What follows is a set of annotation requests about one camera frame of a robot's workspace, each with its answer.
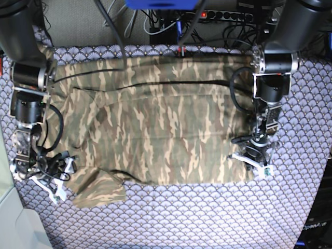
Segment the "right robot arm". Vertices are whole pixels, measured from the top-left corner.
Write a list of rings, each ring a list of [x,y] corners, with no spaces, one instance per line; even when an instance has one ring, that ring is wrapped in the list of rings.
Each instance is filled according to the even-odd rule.
[[[17,121],[13,135],[16,156],[10,170],[14,179],[32,180],[57,204],[66,200],[63,185],[76,172],[75,157],[68,151],[48,157],[59,144],[64,120],[60,111],[50,104],[57,63],[40,51],[32,25],[29,1],[1,1],[1,50],[12,61],[9,114]],[[57,115],[59,129],[54,143],[45,148],[39,145],[39,140],[48,109]]]

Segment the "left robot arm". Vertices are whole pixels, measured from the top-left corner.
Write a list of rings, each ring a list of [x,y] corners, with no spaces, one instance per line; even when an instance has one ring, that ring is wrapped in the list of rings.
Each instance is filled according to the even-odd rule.
[[[253,48],[250,66],[235,70],[230,80],[230,96],[237,110],[251,119],[251,131],[232,139],[240,147],[230,159],[256,169],[261,178],[274,175],[271,155],[276,142],[271,138],[279,127],[281,99],[291,90],[292,74],[300,66],[300,52],[331,12],[331,1],[286,1],[280,16],[272,18],[272,29]],[[248,72],[253,79],[252,109],[242,107],[235,96],[235,79]]]

